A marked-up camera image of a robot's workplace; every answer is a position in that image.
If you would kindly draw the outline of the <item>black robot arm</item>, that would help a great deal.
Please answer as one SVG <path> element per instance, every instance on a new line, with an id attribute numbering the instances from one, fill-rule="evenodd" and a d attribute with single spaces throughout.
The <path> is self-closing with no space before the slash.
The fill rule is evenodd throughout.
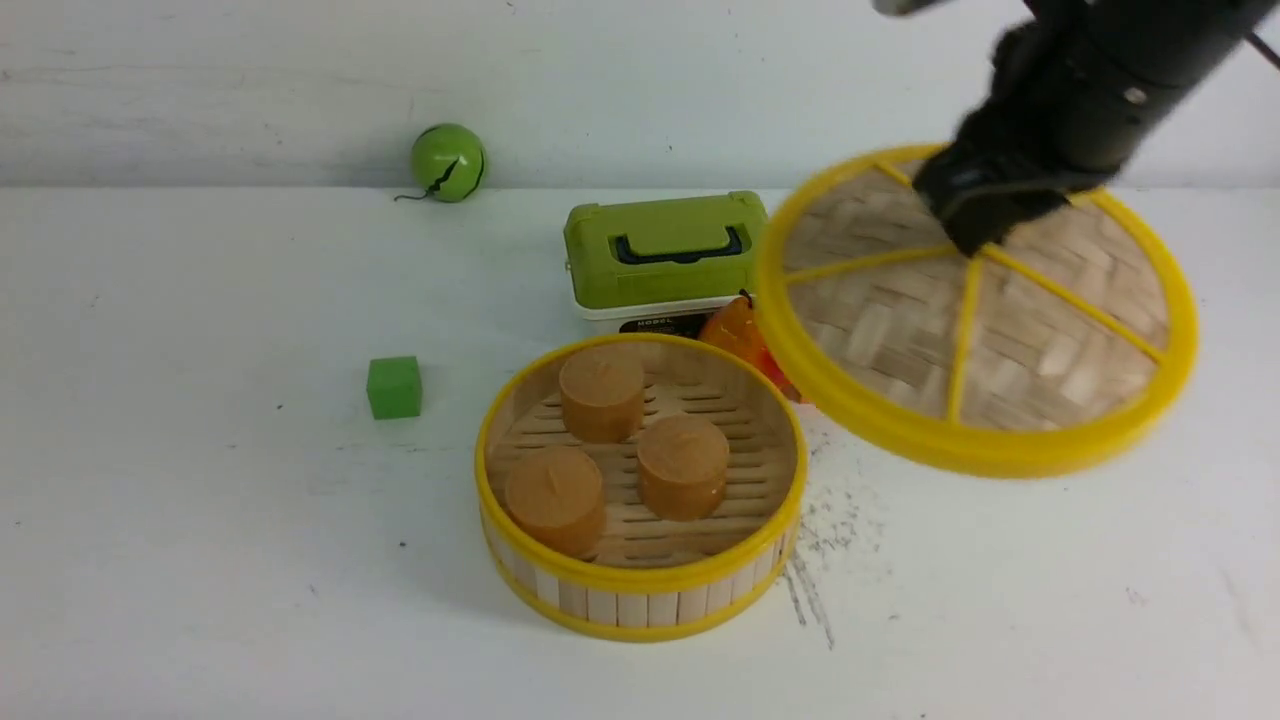
<path id="1" fill-rule="evenodd" d="M 1106 186 L 1276 9 L 1274 1 L 1030 1 L 995 46 L 986 100 L 913 188 L 973 256 Z"/>

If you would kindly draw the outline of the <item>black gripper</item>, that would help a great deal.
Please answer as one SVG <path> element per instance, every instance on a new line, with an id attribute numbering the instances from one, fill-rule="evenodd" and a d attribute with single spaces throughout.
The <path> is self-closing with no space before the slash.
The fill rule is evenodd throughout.
<path id="1" fill-rule="evenodd" d="M 1015 108 L 982 105 L 925 159 L 911 187 L 955 249 L 973 258 L 1089 190 L 1091 173 L 1057 158 Z"/>

